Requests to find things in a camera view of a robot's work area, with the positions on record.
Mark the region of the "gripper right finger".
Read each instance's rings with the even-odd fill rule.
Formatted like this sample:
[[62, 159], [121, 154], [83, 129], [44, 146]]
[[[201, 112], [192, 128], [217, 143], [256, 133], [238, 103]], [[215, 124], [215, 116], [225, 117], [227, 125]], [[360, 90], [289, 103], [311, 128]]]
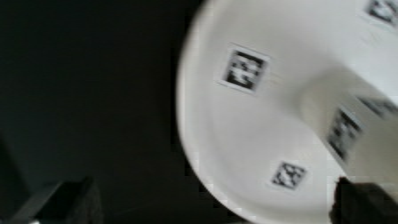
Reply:
[[337, 179], [328, 219], [332, 224], [398, 224], [398, 202], [375, 183]]

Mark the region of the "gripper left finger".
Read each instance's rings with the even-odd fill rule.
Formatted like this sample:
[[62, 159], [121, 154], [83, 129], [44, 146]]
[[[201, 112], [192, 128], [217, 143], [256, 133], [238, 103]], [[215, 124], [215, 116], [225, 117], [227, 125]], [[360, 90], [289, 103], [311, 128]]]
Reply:
[[10, 224], [105, 224], [94, 179], [48, 184], [26, 199]]

